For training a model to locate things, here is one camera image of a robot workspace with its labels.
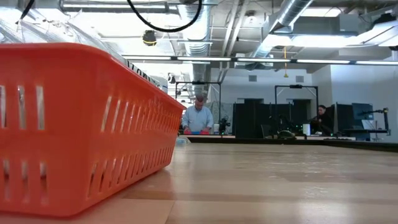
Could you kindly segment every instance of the computer monitor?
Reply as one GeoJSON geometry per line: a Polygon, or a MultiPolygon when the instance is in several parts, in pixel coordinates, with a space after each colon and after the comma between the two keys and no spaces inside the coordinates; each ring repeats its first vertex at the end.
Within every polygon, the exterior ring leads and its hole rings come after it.
{"type": "Polygon", "coordinates": [[[368,103],[353,103],[353,113],[355,120],[373,120],[372,113],[366,113],[373,111],[373,105],[368,103]]]}

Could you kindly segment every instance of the person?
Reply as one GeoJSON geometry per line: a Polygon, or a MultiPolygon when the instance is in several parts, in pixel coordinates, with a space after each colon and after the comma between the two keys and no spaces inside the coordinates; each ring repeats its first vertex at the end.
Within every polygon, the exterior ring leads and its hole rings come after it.
{"type": "Polygon", "coordinates": [[[203,104],[205,104],[205,98],[202,95],[197,95],[195,105],[187,108],[182,117],[184,132],[210,132],[213,127],[213,115],[210,109],[203,104]]]}
{"type": "Polygon", "coordinates": [[[326,106],[319,105],[318,107],[318,129],[326,135],[330,135],[333,130],[333,120],[326,114],[326,106]]]}

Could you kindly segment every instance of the orange plastic basket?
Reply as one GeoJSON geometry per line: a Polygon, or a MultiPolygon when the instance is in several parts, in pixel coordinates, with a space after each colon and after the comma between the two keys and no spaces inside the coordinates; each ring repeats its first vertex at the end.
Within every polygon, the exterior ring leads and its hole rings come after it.
{"type": "Polygon", "coordinates": [[[106,52],[0,45],[0,211],[66,217],[170,164],[184,107],[106,52]]]}

